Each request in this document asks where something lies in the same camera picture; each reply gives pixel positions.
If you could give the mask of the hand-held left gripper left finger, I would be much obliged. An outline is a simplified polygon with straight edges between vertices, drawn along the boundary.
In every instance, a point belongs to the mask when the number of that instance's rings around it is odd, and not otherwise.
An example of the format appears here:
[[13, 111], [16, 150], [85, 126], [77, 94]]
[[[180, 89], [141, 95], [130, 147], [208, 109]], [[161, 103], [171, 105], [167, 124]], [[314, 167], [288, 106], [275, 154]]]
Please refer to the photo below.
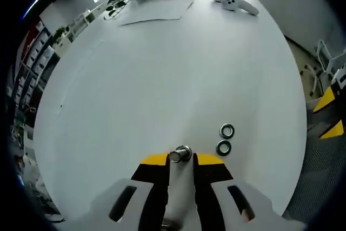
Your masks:
[[92, 201], [86, 214], [58, 230], [161, 230], [169, 174], [166, 153], [148, 156], [131, 178], [116, 181]]

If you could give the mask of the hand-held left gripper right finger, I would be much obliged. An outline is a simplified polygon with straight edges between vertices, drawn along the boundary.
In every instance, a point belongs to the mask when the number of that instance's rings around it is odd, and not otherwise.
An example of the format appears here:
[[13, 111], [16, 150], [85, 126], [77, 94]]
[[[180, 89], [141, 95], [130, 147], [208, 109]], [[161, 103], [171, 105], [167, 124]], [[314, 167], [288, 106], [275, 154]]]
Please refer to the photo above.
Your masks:
[[202, 230], [304, 230], [305, 224], [274, 212], [272, 201], [233, 178], [213, 155], [193, 154], [195, 203]]

